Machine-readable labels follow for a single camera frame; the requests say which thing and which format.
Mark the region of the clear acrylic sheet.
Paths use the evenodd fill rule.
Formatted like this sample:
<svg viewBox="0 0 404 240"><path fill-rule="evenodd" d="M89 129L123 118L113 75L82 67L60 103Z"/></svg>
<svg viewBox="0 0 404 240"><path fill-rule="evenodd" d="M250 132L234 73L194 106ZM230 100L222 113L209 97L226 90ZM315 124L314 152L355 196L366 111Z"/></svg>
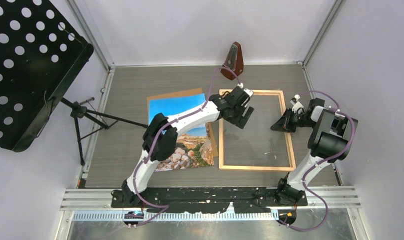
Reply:
<svg viewBox="0 0 404 240"><path fill-rule="evenodd" d="M254 95L249 102L254 108L243 129L223 121L223 163L239 167L290 167L284 132L270 127L283 115L280 97Z"/></svg>

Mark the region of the light wooden picture frame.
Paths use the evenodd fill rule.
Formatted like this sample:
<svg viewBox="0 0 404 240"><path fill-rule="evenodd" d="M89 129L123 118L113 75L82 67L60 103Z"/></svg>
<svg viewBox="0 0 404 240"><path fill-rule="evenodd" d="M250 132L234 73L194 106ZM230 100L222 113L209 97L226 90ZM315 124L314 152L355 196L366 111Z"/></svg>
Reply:
<svg viewBox="0 0 404 240"><path fill-rule="evenodd" d="M284 113L286 110L286 104L284 99L284 93L282 90L255 90L254 95L278 95L280 97L281 111ZM290 172L294 170L297 166L295 161L295 155L293 150L293 143L291 139L291 135L287 132L287 147L288 153L291 156L291 166L290 167L242 167L242 166L225 166L223 163L223 121L219 120L219 140L218 140L218 149L219 149L219 168L222 170L242 170L242 171L268 171L268 172Z"/></svg>

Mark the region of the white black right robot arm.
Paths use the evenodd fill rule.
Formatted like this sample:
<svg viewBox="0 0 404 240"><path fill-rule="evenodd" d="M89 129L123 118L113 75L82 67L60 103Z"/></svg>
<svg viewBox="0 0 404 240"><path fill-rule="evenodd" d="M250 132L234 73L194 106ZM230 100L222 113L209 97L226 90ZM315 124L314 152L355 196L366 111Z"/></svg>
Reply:
<svg viewBox="0 0 404 240"><path fill-rule="evenodd" d="M347 157L358 125L357 119L326 108L320 98L311 99L306 109L296 97L292 98L292 104L270 129L295 133L297 128L312 128L312 133L307 155L278 182L274 200L282 206L296 205L306 196L306 187L322 169Z"/></svg>

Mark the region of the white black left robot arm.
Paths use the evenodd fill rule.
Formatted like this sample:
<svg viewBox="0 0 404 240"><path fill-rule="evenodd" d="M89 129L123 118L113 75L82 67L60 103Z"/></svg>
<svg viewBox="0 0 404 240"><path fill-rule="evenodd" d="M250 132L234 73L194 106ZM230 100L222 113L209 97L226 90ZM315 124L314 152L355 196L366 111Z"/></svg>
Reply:
<svg viewBox="0 0 404 240"><path fill-rule="evenodd" d="M254 108L248 103L254 92L240 83L229 93L213 94L203 104L184 112L165 116L158 113L143 135L142 152L130 177L120 190L112 191L112 207L137 207L142 202L159 207L143 198L148 182L157 166L175 152L177 139L187 131L223 119L243 129Z"/></svg>

